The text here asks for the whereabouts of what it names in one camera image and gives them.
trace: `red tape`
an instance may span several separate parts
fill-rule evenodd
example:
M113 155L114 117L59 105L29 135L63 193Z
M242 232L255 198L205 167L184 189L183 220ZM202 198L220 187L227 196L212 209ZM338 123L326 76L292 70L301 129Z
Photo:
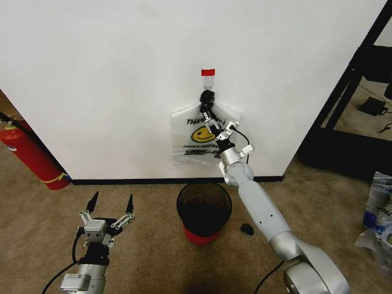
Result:
M210 77L215 75L215 69L202 69L202 77Z

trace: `red fire extinguisher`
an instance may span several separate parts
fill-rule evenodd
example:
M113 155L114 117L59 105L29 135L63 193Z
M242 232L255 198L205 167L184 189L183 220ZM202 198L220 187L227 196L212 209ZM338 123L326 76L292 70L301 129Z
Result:
M34 132L25 121L18 122L23 132L13 125L6 125L0 130L0 140L19 157L19 159L38 176L49 189L58 190L70 183L69 177L50 157L38 140L34 139Z

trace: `smiley face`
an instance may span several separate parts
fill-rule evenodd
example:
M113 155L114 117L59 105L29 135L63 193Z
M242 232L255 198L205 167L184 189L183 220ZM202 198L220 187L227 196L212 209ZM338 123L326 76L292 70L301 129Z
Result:
M196 143L206 143L214 140L215 135L208 132L206 127L200 127L192 134L191 138Z

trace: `trash can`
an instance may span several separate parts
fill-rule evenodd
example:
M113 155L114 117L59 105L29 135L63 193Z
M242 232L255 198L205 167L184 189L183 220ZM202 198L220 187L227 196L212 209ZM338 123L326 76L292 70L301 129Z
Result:
M232 200L218 184L188 184L178 195L177 212L189 241L214 241L232 214Z

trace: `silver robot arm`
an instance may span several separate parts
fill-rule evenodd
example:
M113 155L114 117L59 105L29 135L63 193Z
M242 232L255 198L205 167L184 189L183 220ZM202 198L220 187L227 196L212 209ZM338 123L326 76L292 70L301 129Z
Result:
M86 235L87 252L78 261L78 273L66 274L60 289L69 294L102 294L104 292L106 268L109 265L109 249L115 243L114 237L120 234L134 219L132 194L129 197L125 215L117 219L91 217L97 202L98 192L89 201L86 210L80 212L84 223L81 229Z
M238 187L241 200L274 253L285 262L300 261L284 273L290 293L350 293L347 281L330 257L293 234L265 190L252 180L253 171L248 164L235 162L224 170L227 183Z
M223 129L211 108L214 92L203 92L200 112L209 132L215 135L222 159L219 168L229 186L238 187L238 193L257 228L268 240L274 253L285 262L296 262L284 273L289 293L294 294L348 294L350 287L332 259L320 248L298 239L281 212L265 190L253 181L253 171L241 159L254 148L247 145L237 151L229 138L238 127L229 122Z

